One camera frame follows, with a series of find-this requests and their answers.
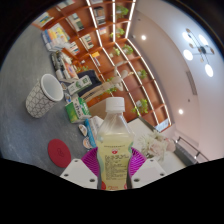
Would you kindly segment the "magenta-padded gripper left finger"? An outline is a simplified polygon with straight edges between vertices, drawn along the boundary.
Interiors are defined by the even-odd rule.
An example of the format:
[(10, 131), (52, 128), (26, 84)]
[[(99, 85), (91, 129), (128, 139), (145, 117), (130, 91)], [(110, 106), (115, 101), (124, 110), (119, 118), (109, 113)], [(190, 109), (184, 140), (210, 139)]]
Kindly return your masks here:
[(97, 149), (94, 148), (88, 151), (81, 159), (73, 159), (60, 177), (81, 187), (96, 189), (99, 174), (100, 167), (97, 160)]

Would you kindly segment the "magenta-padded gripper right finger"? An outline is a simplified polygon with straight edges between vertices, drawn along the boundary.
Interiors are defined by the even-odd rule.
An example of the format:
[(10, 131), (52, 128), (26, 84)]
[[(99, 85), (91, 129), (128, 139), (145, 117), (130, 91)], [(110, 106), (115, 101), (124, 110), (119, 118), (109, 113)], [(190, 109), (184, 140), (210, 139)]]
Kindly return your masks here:
[(132, 149), (127, 178), (129, 189), (146, 186), (166, 175), (167, 173), (155, 159), (147, 159), (140, 151)]

